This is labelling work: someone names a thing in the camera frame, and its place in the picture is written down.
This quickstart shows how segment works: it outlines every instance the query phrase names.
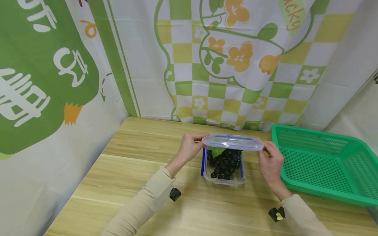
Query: container lid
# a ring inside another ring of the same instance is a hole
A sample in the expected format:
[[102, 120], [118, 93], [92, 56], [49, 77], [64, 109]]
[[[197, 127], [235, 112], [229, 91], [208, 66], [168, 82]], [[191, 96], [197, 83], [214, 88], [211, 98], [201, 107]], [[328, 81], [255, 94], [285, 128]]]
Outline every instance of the container lid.
[[232, 134], [211, 134], [202, 139], [210, 147], [221, 147], [238, 150], [260, 151], [264, 145], [256, 137], [238, 136]]

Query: green plastic basket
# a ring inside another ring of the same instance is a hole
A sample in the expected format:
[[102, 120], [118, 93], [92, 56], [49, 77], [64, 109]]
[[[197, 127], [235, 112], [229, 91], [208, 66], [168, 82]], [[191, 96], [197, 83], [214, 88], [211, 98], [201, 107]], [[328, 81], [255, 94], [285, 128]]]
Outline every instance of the green plastic basket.
[[272, 126], [288, 188], [365, 207], [378, 206], [378, 158], [363, 141], [287, 125]]

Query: curtain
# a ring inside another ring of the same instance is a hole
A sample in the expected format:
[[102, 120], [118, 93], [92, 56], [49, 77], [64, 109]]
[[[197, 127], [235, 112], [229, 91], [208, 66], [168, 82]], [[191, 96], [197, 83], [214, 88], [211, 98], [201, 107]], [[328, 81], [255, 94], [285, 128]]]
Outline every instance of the curtain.
[[0, 235], [41, 235], [127, 113], [86, 1], [0, 16]]
[[129, 75], [136, 115], [269, 130], [273, 123], [300, 123], [359, 3], [106, 0], [90, 5], [94, 15], [106, 11], [101, 19], [110, 22], [112, 47]]
[[0, 3], [0, 234], [39, 235], [127, 116], [298, 125], [359, 0]]

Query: wooden tabletop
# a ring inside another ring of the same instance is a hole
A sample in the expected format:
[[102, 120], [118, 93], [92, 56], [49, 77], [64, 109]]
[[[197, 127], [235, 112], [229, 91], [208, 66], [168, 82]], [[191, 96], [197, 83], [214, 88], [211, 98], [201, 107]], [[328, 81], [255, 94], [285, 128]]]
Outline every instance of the wooden tabletop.
[[[159, 166], [171, 160], [186, 132], [244, 134], [270, 140], [267, 132], [129, 117], [45, 235], [99, 235]], [[177, 202], [168, 200], [137, 235], [291, 235], [285, 221], [274, 223], [268, 216], [279, 201], [259, 173], [255, 152], [243, 152], [246, 182], [237, 187], [206, 183], [200, 175], [201, 154], [176, 176], [174, 186], [182, 196]], [[299, 194], [334, 235], [378, 235], [365, 208]]]

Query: human hand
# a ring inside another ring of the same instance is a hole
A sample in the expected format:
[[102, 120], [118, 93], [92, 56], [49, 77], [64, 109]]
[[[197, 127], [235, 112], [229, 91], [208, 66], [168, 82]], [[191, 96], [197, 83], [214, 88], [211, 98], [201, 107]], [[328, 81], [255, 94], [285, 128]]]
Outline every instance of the human hand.
[[185, 162], [192, 160], [205, 146], [202, 139], [208, 135], [209, 134], [184, 134], [175, 158], [179, 158]]
[[281, 169], [284, 163], [284, 156], [278, 150], [274, 142], [262, 141], [261, 139], [259, 139], [259, 141], [264, 144], [264, 149], [257, 153], [259, 156], [260, 173], [268, 187], [275, 193], [280, 201], [282, 201], [293, 195], [281, 181]]
[[170, 173], [170, 177], [173, 179], [181, 168], [203, 148], [205, 145], [202, 139], [209, 134], [184, 134], [181, 139], [180, 148], [177, 151], [176, 156], [168, 163], [166, 169]]

